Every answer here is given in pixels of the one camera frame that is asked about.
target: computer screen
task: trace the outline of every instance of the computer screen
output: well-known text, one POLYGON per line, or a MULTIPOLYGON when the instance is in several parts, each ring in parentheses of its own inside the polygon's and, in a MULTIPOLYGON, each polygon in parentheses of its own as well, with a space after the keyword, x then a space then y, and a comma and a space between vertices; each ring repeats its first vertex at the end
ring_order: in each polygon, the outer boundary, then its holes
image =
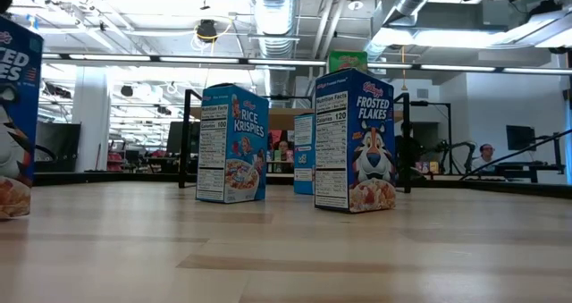
POLYGON ((507 140, 509 143, 509 150, 522 150, 525 147, 533 145, 534 141, 534 128, 517 125, 507 125, 507 140))
MULTIPOLYGON (((198 153, 198 139, 200 122, 189 123, 189 153, 198 153)), ((167 139, 167 152, 180 153, 182 139, 182 122, 171 122, 169 138, 167 139)))

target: rice krispies box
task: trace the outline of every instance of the rice krispies box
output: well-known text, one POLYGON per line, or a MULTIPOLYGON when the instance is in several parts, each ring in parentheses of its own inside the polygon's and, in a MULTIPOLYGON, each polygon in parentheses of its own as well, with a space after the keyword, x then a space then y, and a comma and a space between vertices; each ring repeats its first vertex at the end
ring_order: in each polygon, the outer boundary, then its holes
POLYGON ((43 41, 0 17, 0 218, 29 214, 43 41))
POLYGON ((268 100, 232 84, 203 91, 197 200, 265 198, 268 100))
POLYGON ((355 69, 315 82, 315 207, 395 207, 393 87, 355 69))

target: table surface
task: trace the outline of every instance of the table surface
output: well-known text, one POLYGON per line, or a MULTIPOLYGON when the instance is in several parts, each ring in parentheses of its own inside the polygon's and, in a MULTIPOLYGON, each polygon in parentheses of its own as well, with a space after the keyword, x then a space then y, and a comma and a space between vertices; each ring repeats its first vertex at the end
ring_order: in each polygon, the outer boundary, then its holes
POLYGON ((398 193, 346 215, 269 186, 194 200, 176 183, 33 189, 0 223, 2 303, 572 302, 572 202, 468 189, 398 193))

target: cereal box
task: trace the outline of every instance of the cereal box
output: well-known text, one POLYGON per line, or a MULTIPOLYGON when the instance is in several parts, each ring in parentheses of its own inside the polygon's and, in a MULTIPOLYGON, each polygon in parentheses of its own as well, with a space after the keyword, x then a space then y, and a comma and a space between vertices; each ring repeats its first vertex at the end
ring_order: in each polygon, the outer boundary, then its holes
POLYGON ((29 214, 42 45, 0 17, 0 219, 29 214))
POLYGON ((328 72, 356 68, 367 72, 367 53, 333 50, 328 55, 328 72))
POLYGON ((355 69, 315 82, 315 206, 395 207, 393 87, 355 69))
POLYGON ((197 199, 265 198, 268 101, 232 84, 203 91, 197 199))
POLYGON ((314 114, 294 117, 294 192, 314 195, 314 114))

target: silver duct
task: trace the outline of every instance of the silver duct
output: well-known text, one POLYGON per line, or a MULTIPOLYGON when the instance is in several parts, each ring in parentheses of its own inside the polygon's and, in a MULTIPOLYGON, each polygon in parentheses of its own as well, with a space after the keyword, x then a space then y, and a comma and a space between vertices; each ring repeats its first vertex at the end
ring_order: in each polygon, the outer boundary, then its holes
POLYGON ((409 16, 410 18, 403 21, 404 26, 414 26, 417 13, 419 13, 421 8, 423 8, 428 1, 429 0, 386 0, 385 3, 377 7, 374 12, 374 24, 377 24, 377 28, 374 28, 372 40, 366 46, 367 57, 370 62, 377 61, 385 50, 385 45, 377 42, 377 40, 382 41, 386 36, 386 34, 383 33, 383 27, 409 16))
MULTIPOLYGON (((254 14, 257 32, 264 35, 292 35, 296 0, 255 0, 254 14)), ((288 39, 260 39, 264 58, 288 59, 292 57, 294 42, 288 39)), ((267 95, 293 96, 289 85, 290 72, 265 70, 267 95)), ((285 107, 290 103, 270 102, 271 107, 285 107)))

